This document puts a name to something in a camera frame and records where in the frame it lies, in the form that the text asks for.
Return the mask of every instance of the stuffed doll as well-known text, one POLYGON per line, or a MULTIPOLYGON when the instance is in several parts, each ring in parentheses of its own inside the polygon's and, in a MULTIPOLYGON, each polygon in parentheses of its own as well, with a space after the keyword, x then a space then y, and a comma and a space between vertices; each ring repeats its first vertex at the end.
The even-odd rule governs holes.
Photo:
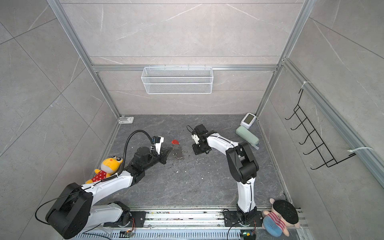
POLYGON ((272 204, 272 211, 263 211, 263 229, 274 237, 279 237, 281 233, 289 236, 287 227, 300 227, 299 216, 295 207, 286 200, 269 199, 272 204))
POLYGON ((118 170, 121 162, 122 162, 122 158, 121 157, 116 158, 116 156, 105 159, 101 163, 101 167, 100 167, 101 169, 95 169, 96 175, 92 179, 86 181, 85 183, 89 184, 89 183, 97 182, 97 181, 100 181, 101 179, 110 177, 112 174, 114 174, 118 170))

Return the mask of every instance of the striped shirt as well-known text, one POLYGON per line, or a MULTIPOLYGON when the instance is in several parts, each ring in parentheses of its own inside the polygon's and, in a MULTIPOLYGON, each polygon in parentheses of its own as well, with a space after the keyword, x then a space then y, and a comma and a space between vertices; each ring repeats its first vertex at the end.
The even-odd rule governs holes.
POLYGON ((270 217, 282 231, 285 229, 285 223, 276 214, 270 212, 267 216, 270 217))

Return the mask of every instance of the hook rack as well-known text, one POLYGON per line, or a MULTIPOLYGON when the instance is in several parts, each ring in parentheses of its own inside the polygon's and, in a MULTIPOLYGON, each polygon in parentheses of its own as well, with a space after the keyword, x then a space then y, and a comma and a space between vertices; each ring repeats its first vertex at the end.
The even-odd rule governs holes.
POLYGON ((351 158, 351 157, 355 156, 356 154, 355 154, 355 153, 352 153, 352 154, 348 155, 348 157, 344 158, 344 159, 341 160, 341 161, 337 161, 337 160, 335 159, 335 157, 332 155, 331 151, 329 150, 328 146, 325 144, 325 142, 323 141, 322 137, 321 137, 320 134, 317 132, 316 128, 313 126, 313 124, 311 123, 311 121, 309 120, 309 118, 307 117, 307 115, 305 114, 305 112, 303 111, 303 109, 302 109, 302 108, 300 107, 300 105, 299 105, 301 96, 303 95, 303 89, 300 89, 299 94, 300 94, 299 101, 297 102, 297 105, 295 106, 295 108, 293 108, 293 114, 292 114, 292 116, 291 116, 290 118, 288 118, 288 119, 285 118, 285 120, 290 120, 294 115, 296 115, 297 118, 300 120, 300 124, 299 124, 296 128, 294 128, 294 129, 291 128, 291 130, 296 130, 298 127, 300 127, 300 125, 303 125, 305 131, 307 132, 307 137, 305 138, 304 142, 303 142, 303 143, 299 142, 299 144, 300 144, 300 145, 303 145, 303 144, 307 141, 307 139, 310 138, 311 141, 312 141, 312 143, 313 143, 313 145, 315 146, 315 149, 313 149, 313 150, 310 151, 309 153, 303 153, 304 155, 308 155, 308 154, 312 153, 312 152, 315 151, 315 150, 317 150, 317 152, 320 154, 320 157, 321 157, 321 159, 323 160, 324 163, 323 163, 322 165, 316 167, 316 168, 311 168, 311 169, 312 169, 312 170, 316 170, 316 169, 318 169, 318 168, 321 168, 321 167, 324 166, 324 165, 327 166, 327 167, 332 167, 332 166, 334 166, 334 165, 336 165, 336 164, 341 163, 341 162, 344 161, 344 160, 347 160, 348 158, 351 158), (298 111, 298 110, 300 110, 300 111, 304 114, 305 118, 304 118, 303 120, 301 120, 300 117, 299 117, 299 115, 297 114, 297 111, 298 111), (311 132, 309 132, 308 129, 307 129, 307 128, 305 127, 305 125, 304 125, 304 121, 306 121, 306 120, 307 120, 307 121, 310 123, 310 125, 313 127, 313 130, 312 130, 311 132), (311 136, 311 134, 312 134, 313 132, 315 132, 315 133, 318 135, 318 137, 320 138, 320 140, 321 140, 321 144, 318 145, 318 146, 316 146, 316 143, 314 142, 314 140, 313 140, 313 138, 312 138, 312 136, 311 136), (321 146, 323 146, 323 145, 325 146, 325 148, 327 149, 327 151, 329 152, 329 154, 330 154, 331 157, 332 157, 332 159, 329 160, 329 161, 325 161, 323 155, 322 155, 321 152, 319 151, 319 147, 321 147, 321 146))

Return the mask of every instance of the side wall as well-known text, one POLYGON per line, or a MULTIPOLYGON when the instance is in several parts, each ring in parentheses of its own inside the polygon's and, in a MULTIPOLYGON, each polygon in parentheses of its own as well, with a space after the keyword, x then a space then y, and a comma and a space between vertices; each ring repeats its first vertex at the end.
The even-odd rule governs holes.
MULTIPOLYGON (((383 158, 384 13, 382 1, 317 1, 291 61, 351 126, 383 158)), ((332 167, 323 166, 297 116, 301 85, 283 70, 261 116, 293 204, 301 207, 316 239, 382 239, 384 190, 357 156, 332 167)), ((304 92, 300 106, 333 156, 342 160, 349 146, 304 92)), ((314 142, 319 137, 311 134, 314 142)), ((319 148, 324 159, 331 156, 319 148)))
MULTIPOLYGON (((61 0, 94 64, 276 64, 301 0, 61 0)), ((122 114, 255 112, 272 72, 215 71, 212 94, 145 92, 100 72, 122 114)))
POLYGON ((1 239, 61 239, 34 211, 88 180, 115 122, 48 3, 0 3, 1 239))

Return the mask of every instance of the plush toy head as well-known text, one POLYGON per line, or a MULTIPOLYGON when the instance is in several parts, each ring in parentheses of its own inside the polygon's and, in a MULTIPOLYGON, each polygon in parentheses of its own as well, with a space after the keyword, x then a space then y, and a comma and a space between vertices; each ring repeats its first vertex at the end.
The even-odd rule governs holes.
POLYGON ((106 173, 113 174, 118 170, 121 162, 122 158, 110 157, 101 163, 100 169, 106 173))
POLYGON ((274 199, 270 199, 270 203, 272 204, 272 212, 281 215, 281 220, 287 227, 300 227, 299 216, 297 215, 297 211, 292 204, 286 200, 274 199))

